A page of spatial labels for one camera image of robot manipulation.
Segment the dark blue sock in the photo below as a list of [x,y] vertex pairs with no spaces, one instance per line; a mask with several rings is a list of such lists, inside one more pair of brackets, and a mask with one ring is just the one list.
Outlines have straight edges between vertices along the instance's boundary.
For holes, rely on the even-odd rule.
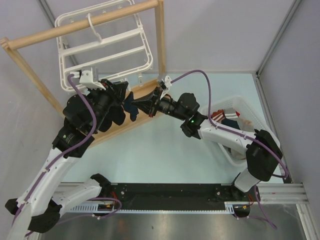
[[139,114],[139,110],[136,106],[132,104],[134,100],[134,93],[131,91],[126,99],[124,100],[123,109],[125,112],[129,113],[130,120],[135,122],[137,120],[137,116]]
[[240,130],[239,124],[236,120],[225,118],[221,121],[221,123],[225,126]]

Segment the black sock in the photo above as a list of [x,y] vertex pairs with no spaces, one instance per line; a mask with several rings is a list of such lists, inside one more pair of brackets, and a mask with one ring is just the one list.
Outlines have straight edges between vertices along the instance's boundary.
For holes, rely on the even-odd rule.
[[126,115],[124,113],[123,107],[120,106],[111,106],[108,113],[104,117],[101,125],[99,127],[100,132],[106,132],[109,130],[113,123],[120,126],[124,123]]

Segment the white plastic clip hanger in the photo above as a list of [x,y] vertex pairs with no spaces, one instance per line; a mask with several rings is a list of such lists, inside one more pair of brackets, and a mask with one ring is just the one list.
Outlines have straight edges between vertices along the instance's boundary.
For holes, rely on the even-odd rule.
[[60,86],[66,92],[73,91],[68,75],[85,67],[95,67],[100,79],[115,81],[148,71],[154,63],[137,13],[59,36],[56,41]]

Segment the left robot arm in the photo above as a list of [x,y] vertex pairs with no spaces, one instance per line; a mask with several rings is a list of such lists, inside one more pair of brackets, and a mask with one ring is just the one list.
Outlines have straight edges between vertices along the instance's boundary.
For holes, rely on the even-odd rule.
[[9,239],[22,240],[32,233],[52,229],[71,208],[87,200],[109,201],[110,182],[101,174],[92,175],[75,190],[55,194],[68,171],[84,155],[98,132],[106,132],[112,124],[125,121],[127,102],[126,81],[101,81],[101,88],[88,94],[76,90],[63,109],[64,122],[43,167],[18,198],[9,199],[6,209],[14,216]]

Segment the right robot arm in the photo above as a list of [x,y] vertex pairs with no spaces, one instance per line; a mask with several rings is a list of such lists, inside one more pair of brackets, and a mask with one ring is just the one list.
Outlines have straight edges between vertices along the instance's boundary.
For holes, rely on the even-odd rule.
[[134,99],[131,104],[150,118],[163,113],[181,120],[182,132],[189,138],[208,140],[224,145],[245,155],[246,169],[233,181],[231,196],[242,201],[249,190],[259,182],[268,182],[282,159],[280,144],[267,130],[242,131],[214,122],[201,114],[193,93],[183,93],[177,101],[163,96],[162,89],[156,87],[149,94]]

